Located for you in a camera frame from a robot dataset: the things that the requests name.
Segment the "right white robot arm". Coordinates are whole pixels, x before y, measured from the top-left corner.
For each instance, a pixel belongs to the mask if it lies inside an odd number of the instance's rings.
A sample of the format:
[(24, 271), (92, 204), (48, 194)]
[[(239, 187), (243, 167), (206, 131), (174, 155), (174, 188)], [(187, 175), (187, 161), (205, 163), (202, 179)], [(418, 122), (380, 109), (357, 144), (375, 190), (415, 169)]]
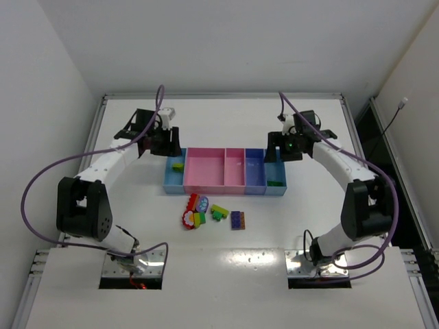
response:
[(345, 193), (340, 224), (313, 238), (308, 255), (313, 264), (329, 263), (334, 254), (391, 230), (394, 204), (391, 183), (342, 152), (337, 135), (320, 127), (312, 110), (280, 113), (280, 132), (268, 133), (266, 163), (302, 160), (320, 163)]

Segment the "orange lego brick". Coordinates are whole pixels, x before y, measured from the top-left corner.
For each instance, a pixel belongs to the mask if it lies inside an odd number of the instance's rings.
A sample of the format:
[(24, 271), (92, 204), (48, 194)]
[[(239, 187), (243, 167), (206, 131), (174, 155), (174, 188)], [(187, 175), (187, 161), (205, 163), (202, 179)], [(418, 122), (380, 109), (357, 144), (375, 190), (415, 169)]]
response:
[(245, 222), (244, 212), (240, 212), (240, 214), (239, 214), (239, 223), (240, 223), (240, 229), (245, 230), (246, 229), (246, 222)]

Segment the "dark green lego brick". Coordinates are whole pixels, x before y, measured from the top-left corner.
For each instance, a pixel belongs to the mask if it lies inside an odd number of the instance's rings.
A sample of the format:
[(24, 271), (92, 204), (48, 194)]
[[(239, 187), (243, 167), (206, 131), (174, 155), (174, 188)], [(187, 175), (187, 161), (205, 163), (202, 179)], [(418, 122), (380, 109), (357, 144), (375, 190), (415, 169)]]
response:
[(213, 217), (213, 219), (216, 220), (216, 221), (221, 221), (221, 220), (223, 219), (222, 214), (219, 213), (219, 212), (214, 212), (214, 213), (212, 214), (212, 217)]

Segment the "small lime lego brick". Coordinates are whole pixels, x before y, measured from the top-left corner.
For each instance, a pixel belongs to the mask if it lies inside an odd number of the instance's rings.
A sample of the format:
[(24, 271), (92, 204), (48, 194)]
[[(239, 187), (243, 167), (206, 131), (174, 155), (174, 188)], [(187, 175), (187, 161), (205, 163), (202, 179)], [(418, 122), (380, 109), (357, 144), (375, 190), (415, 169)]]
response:
[(185, 170), (185, 165), (181, 162), (176, 162), (171, 166), (171, 168), (175, 172), (183, 173)]

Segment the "long green lego plate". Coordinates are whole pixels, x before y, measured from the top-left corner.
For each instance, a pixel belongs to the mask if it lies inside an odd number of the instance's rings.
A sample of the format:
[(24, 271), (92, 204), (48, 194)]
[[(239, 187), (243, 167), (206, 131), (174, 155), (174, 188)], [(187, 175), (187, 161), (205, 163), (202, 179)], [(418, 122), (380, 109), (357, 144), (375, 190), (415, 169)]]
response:
[(268, 181), (267, 181), (267, 185), (268, 185), (268, 186), (277, 186), (277, 187), (280, 187), (280, 186), (284, 186), (284, 183), (283, 183), (283, 182), (279, 182), (279, 181), (271, 181), (271, 180), (268, 180)]

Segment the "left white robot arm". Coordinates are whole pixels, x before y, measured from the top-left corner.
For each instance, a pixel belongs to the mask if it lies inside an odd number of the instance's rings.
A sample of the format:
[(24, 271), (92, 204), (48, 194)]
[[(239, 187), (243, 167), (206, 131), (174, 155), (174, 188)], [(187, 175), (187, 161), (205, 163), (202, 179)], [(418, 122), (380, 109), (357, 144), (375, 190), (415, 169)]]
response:
[(59, 231), (92, 241), (127, 271), (140, 270), (139, 241), (114, 223), (108, 192), (116, 179), (145, 151), (175, 157), (182, 151), (179, 129), (171, 125), (174, 108), (158, 112), (138, 109), (117, 132), (110, 151), (102, 154), (74, 178), (58, 183), (56, 227)]

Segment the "purple lego brick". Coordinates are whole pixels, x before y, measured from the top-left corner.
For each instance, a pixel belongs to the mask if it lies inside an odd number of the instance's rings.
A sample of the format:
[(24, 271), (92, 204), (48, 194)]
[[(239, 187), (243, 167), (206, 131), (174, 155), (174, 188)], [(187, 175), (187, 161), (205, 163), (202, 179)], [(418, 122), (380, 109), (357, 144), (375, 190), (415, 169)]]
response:
[(230, 213), (230, 224), (232, 230), (241, 229), (241, 213), (239, 211), (232, 211)]

